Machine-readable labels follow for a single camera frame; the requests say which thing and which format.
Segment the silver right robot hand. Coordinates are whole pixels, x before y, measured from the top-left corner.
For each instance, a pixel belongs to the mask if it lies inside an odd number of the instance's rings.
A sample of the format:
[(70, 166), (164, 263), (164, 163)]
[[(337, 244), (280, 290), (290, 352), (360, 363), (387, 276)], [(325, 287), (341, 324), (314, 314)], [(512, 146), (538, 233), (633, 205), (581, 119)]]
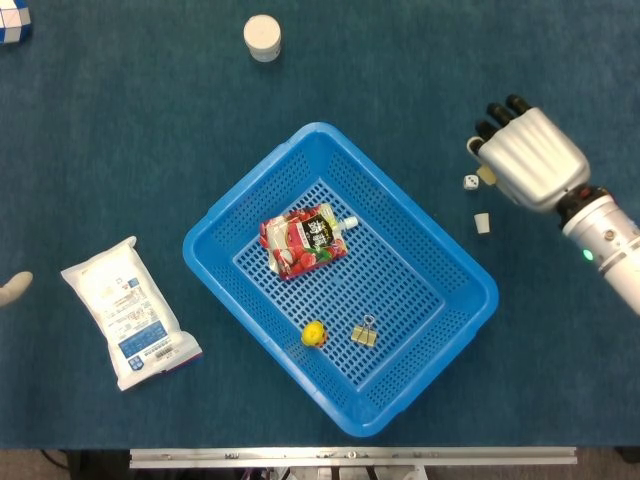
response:
[(493, 187), (515, 204), (539, 213), (553, 210), (591, 170), (583, 152), (537, 107), (512, 94), (486, 107), (475, 123), (467, 151), (479, 167), (488, 166)]

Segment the blue perforated plastic basket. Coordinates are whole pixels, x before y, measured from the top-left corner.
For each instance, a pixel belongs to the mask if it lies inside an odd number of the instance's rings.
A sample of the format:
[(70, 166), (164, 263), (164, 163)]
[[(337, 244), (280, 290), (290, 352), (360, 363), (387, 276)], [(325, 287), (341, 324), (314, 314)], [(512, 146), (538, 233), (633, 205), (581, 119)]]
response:
[[(282, 280), (261, 222), (328, 203), (359, 225), (348, 254)], [(335, 127), (280, 144), (187, 233), (188, 267), (347, 434), (368, 437), (405, 410), (495, 312), (493, 278)], [(351, 340), (375, 317), (373, 348)], [(328, 340), (301, 342), (321, 321)]]

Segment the gold binder clip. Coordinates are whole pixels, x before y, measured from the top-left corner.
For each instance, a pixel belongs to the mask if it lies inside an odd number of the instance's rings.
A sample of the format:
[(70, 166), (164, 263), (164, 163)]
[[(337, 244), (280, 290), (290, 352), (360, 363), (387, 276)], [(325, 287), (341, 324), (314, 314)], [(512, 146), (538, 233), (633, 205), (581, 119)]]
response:
[(351, 340), (357, 344), (373, 348), (377, 340), (377, 331), (374, 328), (375, 317), (365, 315), (360, 324), (356, 325), (351, 334)]

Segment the red fruit jelly pouch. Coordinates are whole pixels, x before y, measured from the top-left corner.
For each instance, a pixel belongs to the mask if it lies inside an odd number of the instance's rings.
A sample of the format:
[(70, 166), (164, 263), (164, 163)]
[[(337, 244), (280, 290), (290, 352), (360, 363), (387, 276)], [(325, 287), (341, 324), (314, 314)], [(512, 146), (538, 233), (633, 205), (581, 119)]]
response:
[(355, 216), (337, 219), (332, 207), (321, 203), (261, 223), (259, 242), (269, 268), (289, 280), (346, 256), (343, 233), (358, 225)]

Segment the yellow round toy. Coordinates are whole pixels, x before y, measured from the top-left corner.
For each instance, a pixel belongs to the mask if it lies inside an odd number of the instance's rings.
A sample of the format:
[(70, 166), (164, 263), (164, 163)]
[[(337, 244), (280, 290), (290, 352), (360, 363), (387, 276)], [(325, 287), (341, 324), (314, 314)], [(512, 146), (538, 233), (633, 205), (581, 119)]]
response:
[(301, 342), (307, 347), (320, 348), (327, 340), (328, 332), (321, 321), (311, 321), (302, 330)]

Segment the white lidded jar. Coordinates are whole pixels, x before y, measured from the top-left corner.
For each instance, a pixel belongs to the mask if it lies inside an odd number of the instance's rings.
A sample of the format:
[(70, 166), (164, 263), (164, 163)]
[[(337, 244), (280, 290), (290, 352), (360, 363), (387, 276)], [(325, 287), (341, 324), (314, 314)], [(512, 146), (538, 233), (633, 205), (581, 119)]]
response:
[(281, 51), (281, 28), (266, 14), (250, 17), (243, 28), (243, 38), (250, 55), (258, 62), (274, 61)]

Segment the teal table cloth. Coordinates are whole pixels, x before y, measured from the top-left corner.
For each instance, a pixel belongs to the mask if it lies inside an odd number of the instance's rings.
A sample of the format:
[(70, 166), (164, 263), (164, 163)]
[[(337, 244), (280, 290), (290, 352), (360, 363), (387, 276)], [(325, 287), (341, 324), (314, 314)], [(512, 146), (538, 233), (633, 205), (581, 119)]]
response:
[[(182, 257), (187, 231), (303, 125), (336, 126), (495, 279), (473, 342), (373, 442), (640, 444), (640, 317), (560, 233), (467, 192), (465, 143), (510, 94), (640, 223), (640, 0), (31, 0), (0, 47), (0, 448), (349, 445)], [(247, 20), (281, 51), (256, 61)], [(487, 212), (489, 234), (474, 215)], [(202, 358), (120, 391), (61, 271), (138, 251)]]

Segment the white snack bag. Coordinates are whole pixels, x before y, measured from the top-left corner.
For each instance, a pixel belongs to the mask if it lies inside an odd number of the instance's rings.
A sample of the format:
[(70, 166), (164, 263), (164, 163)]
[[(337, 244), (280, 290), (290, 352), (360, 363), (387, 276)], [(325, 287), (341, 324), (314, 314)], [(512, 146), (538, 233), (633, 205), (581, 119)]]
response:
[(135, 249), (130, 236), (61, 271), (106, 339), (118, 388), (178, 368), (202, 355)]

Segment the blue white snake cube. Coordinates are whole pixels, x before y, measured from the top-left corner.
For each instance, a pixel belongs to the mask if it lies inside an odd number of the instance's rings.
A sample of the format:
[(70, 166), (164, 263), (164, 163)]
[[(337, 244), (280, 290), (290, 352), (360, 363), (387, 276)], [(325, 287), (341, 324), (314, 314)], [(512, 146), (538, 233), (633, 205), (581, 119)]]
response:
[(0, 45), (23, 42), (31, 30), (26, 0), (0, 0)]

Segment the aluminium rail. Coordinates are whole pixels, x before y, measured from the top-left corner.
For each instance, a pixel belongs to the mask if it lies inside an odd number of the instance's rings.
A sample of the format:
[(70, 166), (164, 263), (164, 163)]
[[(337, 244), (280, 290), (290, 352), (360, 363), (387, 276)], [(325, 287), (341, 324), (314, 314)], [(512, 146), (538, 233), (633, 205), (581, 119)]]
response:
[(132, 449), (137, 469), (575, 465), (574, 447), (261, 447)]

